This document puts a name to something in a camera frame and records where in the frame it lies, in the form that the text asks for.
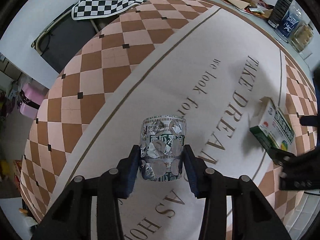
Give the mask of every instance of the blue bottle label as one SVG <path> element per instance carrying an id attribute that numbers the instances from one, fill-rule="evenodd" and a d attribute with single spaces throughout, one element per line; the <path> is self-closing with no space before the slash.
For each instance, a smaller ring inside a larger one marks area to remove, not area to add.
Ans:
<path id="1" fill-rule="evenodd" d="M 281 24 L 278 27 L 278 30 L 288 38 L 291 31 L 298 25 L 300 19 L 291 12 L 287 12 L 285 17 L 282 19 Z"/>

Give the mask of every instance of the black and white checkered cloth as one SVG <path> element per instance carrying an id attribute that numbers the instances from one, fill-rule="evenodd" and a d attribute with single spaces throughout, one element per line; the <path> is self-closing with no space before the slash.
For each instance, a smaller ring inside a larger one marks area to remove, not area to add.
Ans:
<path id="1" fill-rule="evenodd" d="M 148 0 L 80 0 L 72 8 L 74 20 L 109 17 Z"/>

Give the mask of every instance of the checkered tablecloth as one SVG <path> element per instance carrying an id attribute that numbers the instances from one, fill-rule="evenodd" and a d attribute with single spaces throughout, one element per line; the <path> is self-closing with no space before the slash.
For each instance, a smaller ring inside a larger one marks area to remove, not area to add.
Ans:
<path id="1" fill-rule="evenodd" d="M 38 221 L 73 148 L 108 97 L 159 44 L 213 5 L 224 8 L 209 0 L 150 0 L 121 15 L 71 59 L 40 106 L 26 143 L 21 189 Z M 299 117 L 316 114 L 316 97 L 289 57 L 285 114 L 302 154 L 315 147 L 316 131 L 301 127 Z M 300 197 L 278 190 L 280 169 L 271 164 L 259 188 L 285 222 Z"/>

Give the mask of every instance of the pink suitcase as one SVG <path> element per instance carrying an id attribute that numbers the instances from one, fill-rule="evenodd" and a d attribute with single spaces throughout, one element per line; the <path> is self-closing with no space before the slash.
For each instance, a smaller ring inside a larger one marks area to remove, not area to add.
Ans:
<path id="1" fill-rule="evenodd" d="M 20 97 L 22 99 L 20 113 L 34 120 L 44 100 L 44 95 L 30 84 L 25 84 L 20 92 Z"/>

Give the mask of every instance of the pink box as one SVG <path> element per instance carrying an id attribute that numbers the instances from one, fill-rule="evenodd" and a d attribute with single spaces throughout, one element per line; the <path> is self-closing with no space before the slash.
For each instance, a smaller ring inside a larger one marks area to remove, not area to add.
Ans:
<path id="1" fill-rule="evenodd" d="M 44 95 L 38 89 L 32 87 L 30 84 L 25 84 L 22 88 L 22 91 L 24 92 L 25 98 L 31 100 L 39 106 L 44 100 Z M 38 113 L 38 109 L 28 106 L 23 101 L 24 100 L 22 100 L 22 105 L 20 107 L 20 113 L 34 120 Z"/>

